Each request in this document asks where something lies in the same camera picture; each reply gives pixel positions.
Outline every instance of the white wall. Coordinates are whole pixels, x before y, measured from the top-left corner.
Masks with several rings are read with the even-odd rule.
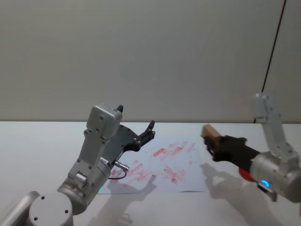
[[[283,0],[2,0],[0,120],[252,121]]]
[[[274,93],[285,122],[301,122],[301,1],[288,0],[265,92]]]

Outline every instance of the red ink marks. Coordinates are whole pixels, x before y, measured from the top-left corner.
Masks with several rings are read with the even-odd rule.
[[[150,175],[152,172],[148,172],[148,173],[144,173],[142,175],[140,175],[139,177],[137,177],[137,180],[138,181],[141,181],[141,180],[144,180],[144,179],[147,179],[148,175]]]
[[[171,179],[171,182],[173,182],[173,183],[176,184],[176,185],[178,184],[178,180],[177,180],[176,178],[172,178],[172,179]]]
[[[116,172],[117,172],[117,170],[113,169],[111,175],[115,175]]]
[[[173,153],[172,153],[172,155],[176,155],[176,154],[178,154],[181,150],[183,150],[183,148],[182,147],[176,147],[175,149],[174,149],[174,151],[173,151]]]
[[[187,152],[191,152],[193,147],[194,147],[195,143],[193,143],[188,149],[187,149]]]
[[[141,170],[140,172],[138,172],[139,175],[143,175],[143,174],[145,174],[145,173],[146,173],[146,170],[144,170],[144,169]]]
[[[138,160],[135,160],[132,164],[133,165],[137,165],[139,163],[139,161]]]
[[[188,144],[188,141],[184,141],[181,148],[185,148],[187,144]]]
[[[178,172],[182,175],[182,176],[185,176],[186,175],[186,171],[184,169],[181,169],[180,167],[178,166],[175,166],[175,168],[178,170]]]
[[[162,154],[162,157],[160,158],[161,161],[165,161],[165,159],[166,159],[168,156],[171,156],[171,155],[172,155],[172,153],[174,152],[174,151],[171,150],[172,147],[174,147],[173,144],[170,145],[170,146],[168,147],[168,149]]]
[[[168,166],[166,166],[166,168],[164,169],[164,172],[167,173],[168,176],[170,176],[172,178],[178,177],[178,174],[173,172],[173,170],[171,168],[169,168]]]
[[[160,155],[161,153],[164,153],[166,150],[164,148],[159,149],[158,151],[156,151],[153,156],[157,157],[158,155]]]
[[[140,163],[138,166],[136,166],[133,170],[130,170],[128,173],[127,173],[127,176],[130,177],[132,176],[134,173],[136,173],[140,168],[143,167],[143,164]]]
[[[173,144],[170,144],[169,147],[175,147],[177,145],[179,145],[180,142],[174,142]]]
[[[181,175],[175,173],[171,168],[169,168],[168,166],[166,166],[166,168],[164,169],[164,172],[168,174],[168,176],[170,176],[171,178],[177,178],[178,180],[184,182],[185,178],[182,177]]]

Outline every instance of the black wire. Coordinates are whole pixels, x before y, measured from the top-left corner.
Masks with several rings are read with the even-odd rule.
[[[273,58],[273,54],[274,54],[274,50],[275,50],[275,46],[276,46],[276,41],[277,41],[278,33],[279,33],[279,30],[280,30],[280,25],[281,25],[281,22],[282,22],[282,17],[283,17],[283,14],[284,14],[285,5],[286,5],[286,0],[284,0],[284,2],[283,2],[283,6],[282,6],[279,22],[278,22],[276,35],[275,35],[275,38],[274,38],[273,48],[272,48],[271,55],[269,57],[269,64],[268,64],[267,72],[265,74],[265,78],[264,78],[264,82],[263,82],[261,92],[264,91],[265,83],[267,82],[267,78],[268,78],[268,74],[269,74],[269,67],[271,66],[271,62],[272,62],[272,58]]]
[[[120,179],[123,179],[127,176],[127,172],[124,171],[124,175],[120,178],[108,178],[109,180],[120,180]]]

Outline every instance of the paper sheet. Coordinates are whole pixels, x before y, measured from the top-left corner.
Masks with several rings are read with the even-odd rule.
[[[130,167],[127,176],[108,180],[99,194],[204,191],[197,139],[199,137],[157,137],[139,152],[124,153],[119,161]],[[111,177],[123,174],[115,167]]]

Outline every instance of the white table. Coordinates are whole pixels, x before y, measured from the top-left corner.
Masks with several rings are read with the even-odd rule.
[[[141,133],[148,123],[124,123]],[[258,124],[212,124],[221,134],[246,137],[267,151]],[[200,134],[202,123],[156,123],[156,136]],[[287,139],[301,150],[301,125],[285,125]],[[29,191],[55,191],[66,178],[84,140],[84,122],[0,122],[0,211]],[[273,203],[244,181],[236,166],[211,161],[199,139],[207,192],[97,195],[75,216],[76,226],[300,226],[299,205],[283,197]]]

